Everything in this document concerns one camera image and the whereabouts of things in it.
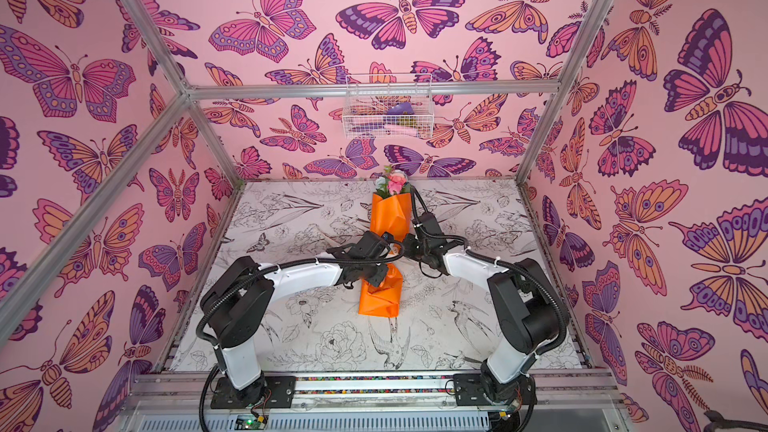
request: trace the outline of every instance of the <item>white wire basket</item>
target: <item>white wire basket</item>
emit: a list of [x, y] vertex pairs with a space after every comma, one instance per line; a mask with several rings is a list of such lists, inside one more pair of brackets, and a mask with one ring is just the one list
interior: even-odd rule
[[342, 124], [347, 139], [355, 137], [412, 137], [431, 139], [435, 125], [432, 76], [390, 73], [347, 76]]

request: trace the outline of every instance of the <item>wire basket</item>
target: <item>wire basket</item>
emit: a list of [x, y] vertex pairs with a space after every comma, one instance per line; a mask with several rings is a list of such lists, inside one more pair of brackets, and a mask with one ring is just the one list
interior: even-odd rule
[[341, 116], [345, 137], [431, 139], [435, 125], [432, 76], [392, 73], [386, 77], [390, 82], [371, 83], [374, 74], [347, 76]]

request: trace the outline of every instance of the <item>floral print tabletop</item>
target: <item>floral print tabletop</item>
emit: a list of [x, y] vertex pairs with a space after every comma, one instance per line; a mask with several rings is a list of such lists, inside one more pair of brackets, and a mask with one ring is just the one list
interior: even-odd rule
[[[544, 264], [513, 180], [416, 180], [445, 233], [464, 235], [480, 253]], [[354, 242], [368, 229], [372, 182], [252, 182], [235, 211], [203, 294], [236, 258], [279, 263]], [[316, 288], [273, 302], [256, 332], [264, 370], [447, 370], [477, 368], [501, 330], [490, 294], [470, 282], [425, 277], [407, 259], [396, 319], [358, 315], [360, 286]], [[425, 268], [425, 273], [437, 274]], [[208, 370], [214, 351], [194, 328], [184, 332], [172, 370]], [[536, 368], [580, 368], [573, 342]]]

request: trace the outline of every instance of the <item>orange wrapping paper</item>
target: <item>orange wrapping paper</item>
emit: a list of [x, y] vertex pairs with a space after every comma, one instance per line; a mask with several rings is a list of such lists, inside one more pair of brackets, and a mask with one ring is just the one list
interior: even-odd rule
[[[411, 195], [381, 198], [373, 194], [371, 204], [371, 231], [378, 235], [389, 232], [402, 242], [411, 225]], [[392, 318], [400, 313], [402, 275], [394, 264], [387, 266], [389, 271], [379, 287], [361, 280], [360, 315]]]

